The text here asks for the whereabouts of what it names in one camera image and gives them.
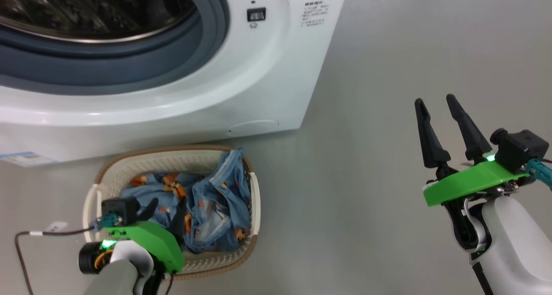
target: black cable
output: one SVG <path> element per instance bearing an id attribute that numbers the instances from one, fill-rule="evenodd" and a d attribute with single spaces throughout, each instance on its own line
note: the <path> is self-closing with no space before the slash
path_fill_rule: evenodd
<path id="1" fill-rule="evenodd" d="M 167 287 L 167 291 L 165 292 L 165 295 L 169 295 L 169 292 L 171 291 L 173 280 L 174 280 L 174 275 L 171 274 L 171 281 L 169 282 L 169 287 Z"/>
<path id="2" fill-rule="evenodd" d="M 43 236 L 71 236 L 71 235 L 77 235 L 82 234 L 83 232 L 89 232 L 92 230 L 92 227 L 81 229 L 81 230 L 75 230 L 74 232 L 41 232 Z M 23 270 L 23 276 L 25 277 L 25 284 L 27 285 L 27 291 L 29 291 L 30 295 L 34 295 L 33 289 L 31 288 L 31 283 L 29 281 L 29 274 L 27 273 L 27 268 L 25 267 L 25 262 L 23 261 L 23 255 L 21 254 L 21 248 L 19 247 L 19 237 L 30 235 L 31 232 L 18 232 L 16 234 L 16 237 L 14 239 L 16 243 L 16 251 L 17 256 L 19 257 L 19 263 L 21 264 L 21 269 Z"/>

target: green plastic part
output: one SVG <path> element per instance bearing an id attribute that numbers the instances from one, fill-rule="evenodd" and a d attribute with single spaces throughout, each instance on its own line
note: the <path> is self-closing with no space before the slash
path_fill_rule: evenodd
<path id="1" fill-rule="evenodd" d="M 427 206 L 431 207 L 524 176 L 528 175 L 526 173 L 513 174 L 496 161 L 483 161 L 483 163 L 454 173 L 431 185 L 423 192 L 423 196 Z"/>
<path id="2" fill-rule="evenodd" d="M 168 272 L 184 268 L 184 256 L 173 234 L 153 222 L 105 228 L 113 238 L 130 239 L 163 262 Z"/>

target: clothes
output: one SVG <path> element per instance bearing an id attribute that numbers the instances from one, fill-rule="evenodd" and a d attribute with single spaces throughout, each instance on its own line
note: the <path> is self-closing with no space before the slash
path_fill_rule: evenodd
<path id="1" fill-rule="evenodd" d="M 180 199 L 186 196 L 186 191 L 202 179 L 200 175 L 189 173 L 156 173 L 135 177 L 129 187 L 121 193 L 121 197 L 136 197 L 140 202 L 140 214 L 146 206 L 157 198 L 159 204 L 150 221 L 167 229 L 176 214 Z"/>
<path id="2" fill-rule="evenodd" d="M 221 156 L 217 169 L 202 177 L 190 173 L 149 173 L 135 177 L 122 192 L 134 196 L 140 211 L 154 198 L 159 200 L 150 221 L 167 229 L 178 203 L 185 199 L 183 226 L 185 247 L 190 252 L 233 251 L 250 234 L 250 190 L 243 170 L 243 149 Z"/>
<path id="3" fill-rule="evenodd" d="M 250 231 L 250 190 L 242 156 L 243 149 L 223 154 L 216 171 L 191 188 L 186 199 L 191 232 L 185 243 L 192 252 L 236 250 L 241 234 Z"/>

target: gray floor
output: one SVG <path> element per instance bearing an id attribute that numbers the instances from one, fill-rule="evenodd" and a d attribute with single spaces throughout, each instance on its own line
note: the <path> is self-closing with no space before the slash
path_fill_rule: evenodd
<path id="1" fill-rule="evenodd" d="M 483 292 L 443 208 L 427 208 L 414 100 L 424 97 L 455 165 L 453 92 L 483 133 L 549 128 L 552 0 L 347 0 L 318 87 L 297 132 L 243 145 L 261 188 L 260 239 L 233 272 L 176 282 L 172 294 L 463 295 Z M 12 235 L 53 220 L 80 226 L 93 177 L 109 158 L 22 169 L 0 164 L 0 285 L 25 294 Z M 516 196 L 552 235 L 552 193 Z M 83 238 L 25 238 L 37 295 L 81 294 Z"/>

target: label sticker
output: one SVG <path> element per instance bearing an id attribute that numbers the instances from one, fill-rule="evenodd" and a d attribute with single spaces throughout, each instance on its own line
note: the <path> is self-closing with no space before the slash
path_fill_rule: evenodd
<path id="1" fill-rule="evenodd" d="M 50 226 L 46 227 L 46 229 L 44 229 L 44 232 L 60 232 L 65 227 L 67 227 L 67 225 L 68 224 L 66 222 L 55 221 L 51 223 Z"/>
<path id="2" fill-rule="evenodd" d="M 7 161 L 8 163 L 15 163 L 16 165 L 22 167 L 34 167 L 47 165 L 50 163 L 57 163 L 57 161 L 53 159 L 49 159 L 31 151 L 0 155 L 0 160 Z"/>
<path id="3" fill-rule="evenodd" d="M 301 27 L 323 25 L 328 16 L 329 3 L 323 0 L 306 2 L 301 18 Z"/>

